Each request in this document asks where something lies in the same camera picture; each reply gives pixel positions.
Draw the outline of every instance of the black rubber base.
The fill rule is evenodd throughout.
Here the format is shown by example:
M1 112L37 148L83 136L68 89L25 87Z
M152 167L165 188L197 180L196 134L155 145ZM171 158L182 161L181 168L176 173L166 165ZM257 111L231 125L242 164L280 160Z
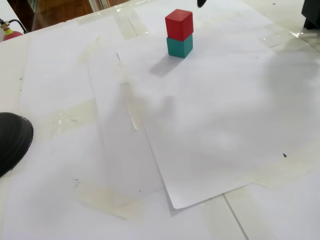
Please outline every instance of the black rubber base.
M25 156L33 137L34 128L28 119L10 112L0 113L0 177Z
M305 20L304 28L310 30L310 29L319 29L316 25L314 25L312 22L310 22L308 19Z

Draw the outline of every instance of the tape strip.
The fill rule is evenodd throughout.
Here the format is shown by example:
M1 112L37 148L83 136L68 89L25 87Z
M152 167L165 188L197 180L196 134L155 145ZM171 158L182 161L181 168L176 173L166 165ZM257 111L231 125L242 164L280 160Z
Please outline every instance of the tape strip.
M320 167L320 137L288 155L259 169L244 179L267 188L275 188Z
M265 218L259 213L257 204L246 187L237 188L224 195L248 239L278 239L264 220Z
M113 13L113 17L120 29L123 39L129 40L138 36L131 25L128 16L123 14L122 8L117 9L117 11Z
M116 66L116 77L120 83L120 88L125 99L128 113L135 130L139 130L144 125L144 104L136 97L132 85L132 75L129 68L121 62Z
M85 205L123 220L137 219L144 214L139 200L124 197L97 184L79 182L74 188L74 195Z
M96 100L90 99L67 109L61 109L52 114L31 119L32 125L37 129L53 125L53 134L65 134L75 128L93 123L97 119Z

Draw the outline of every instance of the black object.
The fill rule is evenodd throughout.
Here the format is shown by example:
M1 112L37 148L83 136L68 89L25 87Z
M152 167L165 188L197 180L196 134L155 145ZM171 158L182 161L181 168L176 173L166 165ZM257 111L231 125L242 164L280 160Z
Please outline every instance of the black object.
M320 0L305 0L302 15L306 18L304 28L320 29Z
M10 21L8 21L9 23L12 23L12 22L17 22L17 23L19 23L19 25L20 25L20 27L22 28L22 30L23 30L23 33L24 34L27 34L28 33L28 31L25 29L25 27L22 25L22 23L19 21L19 20L17 20L17 19L12 19L12 20L10 20Z
M0 113L0 177L27 153L34 136L31 122L10 112Z
M197 0L198 1L198 7L201 8L203 5L205 5L207 0Z

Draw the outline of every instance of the black hose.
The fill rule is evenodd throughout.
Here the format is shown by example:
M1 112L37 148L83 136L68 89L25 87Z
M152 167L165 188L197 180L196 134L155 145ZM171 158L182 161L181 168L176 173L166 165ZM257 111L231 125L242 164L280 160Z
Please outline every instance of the black hose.
M12 19L12 20L9 21L9 23L12 23L12 22L18 22L18 23L20 24L22 30L23 30L23 33L24 33L24 34L27 34L27 33L28 33L28 31L25 29L25 27L22 25L22 23L21 23L19 20L17 20L17 19Z

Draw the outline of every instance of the clear tape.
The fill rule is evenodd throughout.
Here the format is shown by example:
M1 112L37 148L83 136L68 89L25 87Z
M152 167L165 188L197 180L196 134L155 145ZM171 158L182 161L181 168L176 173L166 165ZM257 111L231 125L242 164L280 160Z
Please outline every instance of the clear tape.
M50 126L52 134L65 134L75 128L91 124L97 119L96 100L90 99L78 105L67 109L61 109L52 114L44 115L43 117L31 120L35 129Z
M320 137L276 163L244 177L246 181L275 188L320 167Z
M125 40L148 33L146 25L133 9L134 5L120 7L113 13L121 34Z
M139 200L125 197L95 183L79 182L74 188L74 195L86 206L123 220L137 220L144 214L143 204Z

